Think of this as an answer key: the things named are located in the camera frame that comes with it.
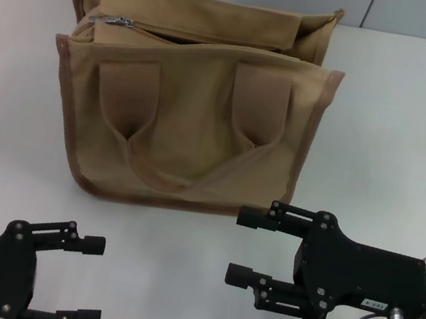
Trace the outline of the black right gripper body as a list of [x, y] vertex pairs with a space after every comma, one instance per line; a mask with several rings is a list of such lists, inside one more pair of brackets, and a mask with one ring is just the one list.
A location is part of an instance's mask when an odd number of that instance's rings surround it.
[[426, 267], [421, 259], [348, 239], [331, 213], [303, 214], [311, 222], [293, 267], [294, 283], [309, 300], [302, 319], [326, 319], [340, 305], [385, 317], [399, 308], [404, 319], [426, 313]]

